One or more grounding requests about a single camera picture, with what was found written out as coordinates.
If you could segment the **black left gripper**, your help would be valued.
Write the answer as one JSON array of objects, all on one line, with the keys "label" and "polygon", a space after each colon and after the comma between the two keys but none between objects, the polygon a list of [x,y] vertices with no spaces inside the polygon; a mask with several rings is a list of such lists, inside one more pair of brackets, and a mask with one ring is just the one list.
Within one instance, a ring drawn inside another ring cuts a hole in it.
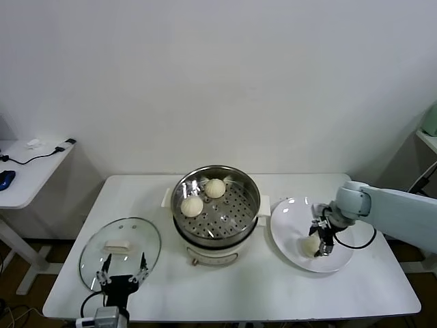
[{"label": "black left gripper", "polygon": [[108,272],[111,265],[112,254],[107,256],[100,270],[96,271],[96,278],[101,284],[103,293],[107,296],[106,306],[126,308],[128,298],[139,289],[139,282],[149,275],[145,254],[141,254],[139,270],[134,275],[116,275],[109,278]]}]

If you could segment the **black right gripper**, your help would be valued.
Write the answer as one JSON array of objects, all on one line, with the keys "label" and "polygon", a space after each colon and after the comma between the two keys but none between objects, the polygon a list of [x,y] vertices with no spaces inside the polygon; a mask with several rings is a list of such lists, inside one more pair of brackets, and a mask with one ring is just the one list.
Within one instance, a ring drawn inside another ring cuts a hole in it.
[{"label": "black right gripper", "polygon": [[318,232],[320,244],[314,257],[329,256],[334,247],[335,227],[328,219],[320,218],[318,222],[313,221],[309,229],[309,236]]}]

